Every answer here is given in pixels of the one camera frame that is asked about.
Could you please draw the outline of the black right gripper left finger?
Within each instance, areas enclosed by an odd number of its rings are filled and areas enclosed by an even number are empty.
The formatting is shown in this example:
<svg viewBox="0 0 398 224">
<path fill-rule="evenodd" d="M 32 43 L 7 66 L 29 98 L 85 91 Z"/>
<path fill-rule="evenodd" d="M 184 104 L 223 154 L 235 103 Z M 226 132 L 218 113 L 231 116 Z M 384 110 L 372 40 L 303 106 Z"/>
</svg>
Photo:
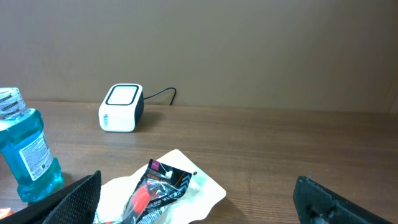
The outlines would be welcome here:
<svg viewBox="0 0 398 224">
<path fill-rule="evenodd" d="M 3 224 L 92 224 L 101 193 L 101 172 L 70 184 L 8 217 Z"/>
</svg>

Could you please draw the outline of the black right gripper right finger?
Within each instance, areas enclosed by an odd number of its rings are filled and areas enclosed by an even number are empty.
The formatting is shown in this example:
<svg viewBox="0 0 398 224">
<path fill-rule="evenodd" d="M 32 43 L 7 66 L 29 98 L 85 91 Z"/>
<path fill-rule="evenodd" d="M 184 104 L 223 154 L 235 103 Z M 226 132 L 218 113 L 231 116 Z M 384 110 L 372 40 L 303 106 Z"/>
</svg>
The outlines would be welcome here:
<svg viewBox="0 0 398 224">
<path fill-rule="evenodd" d="M 391 224 L 306 176 L 297 178 L 293 201 L 301 224 Z"/>
</svg>

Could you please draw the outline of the blue mouthwash bottle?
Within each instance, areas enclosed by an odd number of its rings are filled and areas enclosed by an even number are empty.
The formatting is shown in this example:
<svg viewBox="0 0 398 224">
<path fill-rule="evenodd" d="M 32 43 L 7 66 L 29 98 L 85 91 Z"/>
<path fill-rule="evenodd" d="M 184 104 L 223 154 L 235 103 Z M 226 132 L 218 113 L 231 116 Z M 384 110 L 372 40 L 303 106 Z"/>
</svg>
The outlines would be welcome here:
<svg viewBox="0 0 398 224">
<path fill-rule="evenodd" d="M 1 88 L 1 154 L 23 202 L 38 202 L 63 187 L 62 169 L 50 150 L 42 114 L 26 106 L 17 87 Z"/>
</svg>

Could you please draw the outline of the black red packaged item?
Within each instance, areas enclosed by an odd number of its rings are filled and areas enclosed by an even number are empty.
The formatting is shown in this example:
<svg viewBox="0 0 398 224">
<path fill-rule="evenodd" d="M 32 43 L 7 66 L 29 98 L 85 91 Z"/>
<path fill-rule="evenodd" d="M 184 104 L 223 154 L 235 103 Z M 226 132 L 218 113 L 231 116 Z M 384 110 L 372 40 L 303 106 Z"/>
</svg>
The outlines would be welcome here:
<svg viewBox="0 0 398 224">
<path fill-rule="evenodd" d="M 191 172 L 151 159 L 121 216 L 109 222 L 138 223 L 153 210 L 176 202 L 186 193 L 192 175 Z"/>
</svg>

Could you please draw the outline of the white resealable pouch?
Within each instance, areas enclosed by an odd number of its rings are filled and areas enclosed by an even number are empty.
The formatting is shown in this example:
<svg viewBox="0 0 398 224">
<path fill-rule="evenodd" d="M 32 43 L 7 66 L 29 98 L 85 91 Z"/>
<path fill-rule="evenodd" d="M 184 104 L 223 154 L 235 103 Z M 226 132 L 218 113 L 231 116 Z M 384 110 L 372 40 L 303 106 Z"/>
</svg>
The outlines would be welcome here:
<svg viewBox="0 0 398 224">
<path fill-rule="evenodd" d="M 154 223 L 185 224 L 203 220 L 226 197 L 225 189 L 178 149 L 166 153 L 158 161 L 191 172 L 192 177 L 184 196 L 162 209 Z M 94 223 L 115 221 L 122 215 L 128 198 L 146 169 L 147 165 L 144 165 L 130 176 L 115 178 L 101 186 Z"/>
</svg>

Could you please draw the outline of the white barcode scanner box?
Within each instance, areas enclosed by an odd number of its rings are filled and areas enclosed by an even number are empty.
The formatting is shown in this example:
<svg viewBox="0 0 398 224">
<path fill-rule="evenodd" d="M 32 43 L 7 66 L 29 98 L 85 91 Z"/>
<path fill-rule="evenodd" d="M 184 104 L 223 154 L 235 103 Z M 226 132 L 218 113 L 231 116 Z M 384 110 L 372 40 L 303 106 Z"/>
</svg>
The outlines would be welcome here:
<svg viewBox="0 0 398 224">
<path fill-rule="evenodd" d="M 137 83 L 118 83 L 109 89 L 100 105 L 99 125 L 107 132 L 130 133 L 143 112 L 143 87 Z"/>
</svg>

